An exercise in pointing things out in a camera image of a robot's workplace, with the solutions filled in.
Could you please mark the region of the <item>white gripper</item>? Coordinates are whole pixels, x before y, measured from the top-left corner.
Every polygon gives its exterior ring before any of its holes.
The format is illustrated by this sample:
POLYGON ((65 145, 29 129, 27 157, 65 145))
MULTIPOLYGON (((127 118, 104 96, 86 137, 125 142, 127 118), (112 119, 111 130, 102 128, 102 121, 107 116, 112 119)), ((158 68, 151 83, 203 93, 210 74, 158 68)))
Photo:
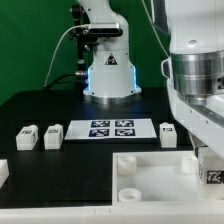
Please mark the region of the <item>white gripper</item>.
POLYGON ((195 156, 209 147, 224 158, 224 94, 212 95, 205 106, 198 106, 181 100, 170 80, 167 92, 173 117, 189 131, 195 156))

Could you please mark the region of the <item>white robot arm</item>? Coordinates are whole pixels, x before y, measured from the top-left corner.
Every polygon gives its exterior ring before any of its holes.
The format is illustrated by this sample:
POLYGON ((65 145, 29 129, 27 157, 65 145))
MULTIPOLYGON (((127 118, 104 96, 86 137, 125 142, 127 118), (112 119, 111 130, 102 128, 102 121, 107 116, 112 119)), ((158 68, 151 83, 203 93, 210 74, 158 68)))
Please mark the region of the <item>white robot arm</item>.
MULTIPOLYGON (((109 0, 77 0, 97 37, 86 99, 119 102, 141 92, 129 60, 129 25, 109 0)), ((171 35, 161 63, 173 117, 224 158, 224 0, 151 0, 155 26, 171 35)))

